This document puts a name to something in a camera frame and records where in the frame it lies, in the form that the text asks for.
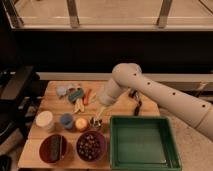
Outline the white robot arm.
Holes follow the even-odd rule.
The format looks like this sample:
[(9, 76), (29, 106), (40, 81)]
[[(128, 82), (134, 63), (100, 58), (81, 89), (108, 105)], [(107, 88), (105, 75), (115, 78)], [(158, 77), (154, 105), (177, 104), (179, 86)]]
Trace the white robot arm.
[(97, 99), (103, 106), (112, 106), (127, 88), (140, 91), (213, 142), (211, 103), (145, 77), (135, 63), (117, 64)]

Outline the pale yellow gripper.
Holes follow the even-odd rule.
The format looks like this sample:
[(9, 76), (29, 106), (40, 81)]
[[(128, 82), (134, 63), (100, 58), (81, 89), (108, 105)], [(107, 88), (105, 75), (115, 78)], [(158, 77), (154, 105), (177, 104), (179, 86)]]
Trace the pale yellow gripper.
[(102, 120), (105, 116), (105, 114), (110, 110), (110, 107), (109, 106), (102, 106), (100, 108), (100, 112), (95, 114), (91, 120), (90, 120), (90, 123), (91, 124), (96, 124), (96, 123), (99, 123), (101, 124), (102, 123)]

